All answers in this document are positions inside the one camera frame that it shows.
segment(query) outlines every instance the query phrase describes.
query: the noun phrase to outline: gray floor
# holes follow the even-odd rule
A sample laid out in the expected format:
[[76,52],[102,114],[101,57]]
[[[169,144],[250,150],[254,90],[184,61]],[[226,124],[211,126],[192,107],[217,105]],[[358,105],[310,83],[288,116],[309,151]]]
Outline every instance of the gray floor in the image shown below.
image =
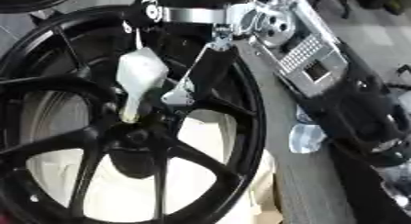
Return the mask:
[[[127,4],[132,0],[70,0],[59,6],[64,12],[108,4]],[[411,12],[400,17],[384,11],[366,11],[351,2],[353,13],[348,20],[333,0],[324,0],[320,14],[332,29],[348,42],[371,67],[386,76],[399,65],[411,63]],[[34,28],[26,15],[0,15],[0,55]],[[268,150],[278,164],[286,223],[350,224],[355,223],[327,149],[311,155],[293,155],[288,151],[288,132],[294,122],[294,104],[272,77],[272,72],[241,47],[244,58],[254,71],[264,95],[269,118]]]

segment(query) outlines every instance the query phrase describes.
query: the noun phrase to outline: screw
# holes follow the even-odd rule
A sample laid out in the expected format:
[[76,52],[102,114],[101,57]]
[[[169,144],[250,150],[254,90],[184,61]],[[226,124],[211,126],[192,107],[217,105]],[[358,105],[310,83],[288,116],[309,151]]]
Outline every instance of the screw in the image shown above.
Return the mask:
[[39,198],[38,198],[36,195],[32,195],[32,196],[30,197],[30,201],[31,201],[31,202],[34,202],[34,203],[37,203],[37,202],[39,202]]

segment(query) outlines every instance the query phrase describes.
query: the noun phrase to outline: bolt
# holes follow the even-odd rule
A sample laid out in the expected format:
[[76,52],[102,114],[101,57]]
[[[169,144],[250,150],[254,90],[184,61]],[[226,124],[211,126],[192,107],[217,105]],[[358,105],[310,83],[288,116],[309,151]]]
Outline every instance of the bolt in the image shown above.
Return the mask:
[[30,197],[30,200],[31,200],[31,202],[34,202],[34,203],[39,202],[39,198],[38,198],[38,196],[36,196],[36,195],[32,195],[32,196]]
[[155,5],[147,6],[146,13],[147,13],[147,16],[153,20],[159,16],[159,10],[157,9],[157,6]]

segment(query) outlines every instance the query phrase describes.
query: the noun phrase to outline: aluminum part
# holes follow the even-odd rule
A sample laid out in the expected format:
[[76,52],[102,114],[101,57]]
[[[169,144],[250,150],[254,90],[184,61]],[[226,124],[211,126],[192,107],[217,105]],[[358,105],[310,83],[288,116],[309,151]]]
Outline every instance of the aluminum part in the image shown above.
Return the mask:
[[164,7],[162,21],[201,24],[227,24],[226,10],[207,8]]

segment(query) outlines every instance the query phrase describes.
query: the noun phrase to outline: wheel spoke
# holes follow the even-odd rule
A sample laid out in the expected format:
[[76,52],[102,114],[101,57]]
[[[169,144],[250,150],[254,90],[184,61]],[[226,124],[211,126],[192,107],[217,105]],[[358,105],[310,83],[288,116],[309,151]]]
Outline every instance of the wheel spoke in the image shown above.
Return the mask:
[[170,147],[170,154],[173,157],[185,159],[189,162],[197,163],[209,169],[217,177],[234,178],[236,173],[231,171],[225,164],[215,160],[211,156],[186,144],[185,142],[168,135],[161,135],[163,143]]
[[156,164],[156,174],[154,174],[155,179],[155,191],[156,191],[156,207],[154,218],[159,222],[158,224],[164,223],[165,217],[165,197],[166,197],[166,181],[167,181],[167,166],[168,158],[166,151],[161,151],[154,155],[154,162]]
[[196,109],[207,109],[223,114],[228,114],[235,119],[250,119],[255,117],[255,113],[241,106],[237,106],[227,100],[215,95],[211,95],[203,100],[200,100],[194,106]]
[[22,163],[30,157],[45,152],[66,149],[84,149],[88,146],[87,144],[95,142],[97,135],[97,130],[90,126],[0,151],[0,158],[6,162],[22,165]]
[[95,147],[84,151],[79,172],[72,190],[72,198],[69,204],[69,211],[72,217],[83,217],[83,204],[90,183],[93,180],[98,164],[104,157],[103,150]]
[[72,74],[45,77],[30,77],[0,81],[3,98],[13,97],[17,93],[36,91],[60,91],[81,96],[90,103],[93,118],[98,118],[106,103],[116,103],[117,97],[111,91],[97,84],[78,78]]
[[64,44],[67,47],[67,51],[69,52],[69,55],[72,58],[72,61],[74,62],[74,65],[77,71],[82,71],[83,69],[90,70],[90,67],[87,65],[83,57],[75,51],[74,46],[72,45],[72,42],[67,37],[67,35],[64,33],[64,31],[61,29],[61,27],[56,27],[54,28],[53,31],[57,33],[64,41]]

